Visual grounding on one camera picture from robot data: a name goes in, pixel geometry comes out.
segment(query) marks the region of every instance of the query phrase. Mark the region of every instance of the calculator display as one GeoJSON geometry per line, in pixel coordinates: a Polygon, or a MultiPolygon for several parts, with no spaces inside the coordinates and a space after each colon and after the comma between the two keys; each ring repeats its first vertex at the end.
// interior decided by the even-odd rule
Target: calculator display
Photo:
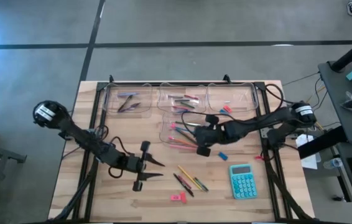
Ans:
{"type": "Polygon", "coordinates": [[[233,174],[245,174],[250,171],[251,171],[250,167],[235,167],[235,168],[233,168],[233,174]]]}

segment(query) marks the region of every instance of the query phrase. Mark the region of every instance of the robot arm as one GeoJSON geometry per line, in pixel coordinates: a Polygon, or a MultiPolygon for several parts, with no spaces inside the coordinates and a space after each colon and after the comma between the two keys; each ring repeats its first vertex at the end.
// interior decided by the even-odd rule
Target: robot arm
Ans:
{"type": "Polygon", "coordinates": [[[278,148],[285,142],[285,137],[297,128],[309,128],[317,121],[312,108],[304,102],[296,103],[291,108],[280,108],[258,118],[245,121],[233,119],[224,123],[219,123],[219,118],[215,115],[207,115],[206,122],[209,126],[198,126],[194,135],[197,140],[197,154],[209,156],[208,147],[218,144],[230,144],[239,141],[251,131],[257,131],[275,124],[282,125],[277,129],[270,129],[267,132],[267,142],[272,149],[278,148]]]}
{"type": "Polygon", "coordinates": [[[151,154],[147,153],[150,145],[148,141],[142,143],[141,158],[130,152],[120,152],[113,143],[102,141],[102,139],[97,137],[96,133],[79,128],[71,119],[67,109],[54,101],[39,103],[34,108],[33,117],[34,122],[39,126],[59,129],[61,130],[61,136],[69,135],[73,137],[81,148],[92,152],[99,161],[108,164],[110,168],[137,173],[137,180],[133,187],[135,191],[141,190],[142,183],[140,183],[140,180],[147,180],[149,177],[162,175],[143,173],[146,168],[146,161],[164,166],[155,161],[151,154]]]}

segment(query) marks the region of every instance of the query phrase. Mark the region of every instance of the transparent tray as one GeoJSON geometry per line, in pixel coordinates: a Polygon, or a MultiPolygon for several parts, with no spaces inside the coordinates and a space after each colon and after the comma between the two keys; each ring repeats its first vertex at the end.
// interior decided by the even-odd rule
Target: transparent tray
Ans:
{"type": "Polygon", "coordinates": [[[228,106],[231,112],[255,110],[259,105],[255,92],[252,83],[225,85],[211,83],[208,85],[209,107],[215,112],[219,112],[224,106],[228,106]]]}
{"type": "Polygon", "coordinates": [[[111,88],[107,107],[108,115],[116,118],[148,118],[151,116],[152,86],[150,84],[119,86],[110,83],[108,86],[111,88]]]}
{"type": "Polygon", "coordinates": [[[203,85],[180,86],[161,83],[159,86],[159,99],[157,106],[160,110],[173,113],[181,113],[185,109],[201,113],[205,112],[206,87],[203,85]]]}
{"type": "MultiPolygon", "coordinates": [[[[204,125],[205,124],[205,115],[200,115],[200,114],[192,114],[192,113],[185,113],[183,115],[183,119],[186,123],[190,124],[199,124],[199,125],[204,125]]],[[[175,146],[176,148],[179,149],[197,149],[197,145],[193,143],[194,137],[193,135],[188,132],[185,129],[185,126],[181,124],[182,119],[180,115],[175,115],[173,113],[164,113],[162,116],[162,127],[161,131],[159,133],[159,139],[167,144],[170,144],[171,146],[175,146]],[[187,136],[190,137],[191,140],[189,140],[186,136],[183,134],[180,134],[176,129],[180,130],[182,133],[186,134],[187,136]]],[[[194,132],[195,127],[187,125],[187,128],[191,131],[194,132]]]]}

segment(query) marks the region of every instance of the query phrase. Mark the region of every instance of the calculator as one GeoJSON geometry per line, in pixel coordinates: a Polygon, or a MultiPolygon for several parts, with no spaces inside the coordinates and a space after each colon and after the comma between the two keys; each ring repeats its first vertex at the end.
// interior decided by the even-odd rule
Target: calculator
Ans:
{"type": "Polygon", "coordinates": [[[231,189],[235,199],[250,199],[257,197],[256,183],[251,165],[232,165],[229,168],[231,189]]]}

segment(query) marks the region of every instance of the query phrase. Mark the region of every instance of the gray floor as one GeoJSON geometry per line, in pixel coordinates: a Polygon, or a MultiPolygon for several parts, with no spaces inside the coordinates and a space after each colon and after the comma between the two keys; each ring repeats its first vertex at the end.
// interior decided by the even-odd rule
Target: gray floor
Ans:
{"type": "MultiPolygon", "coordinates": [[[[0,44],[88,43],[98,0],[0,0],[0,44]]],[[[344,0],[107,0],[97,43],[352,40],[344,0]]],[[[87,80],[280,79],[317,71],[352,45],[95,49],[87,80]]],[[[56,100],[72,108],[86,49],[0,50],[0,146],[28,154],[0,185],[0,223],[47,217],[64,141],[32,123],[32,108],[56,100]]],[[[284,87],[305,100],[318,76],[284,87]]],[[[320,123],[337,121],[326,97],[320,123]]],[[[336,178],[307,180],[316,217],[352,223],[352,203],[333,202],[336,178]]]]}

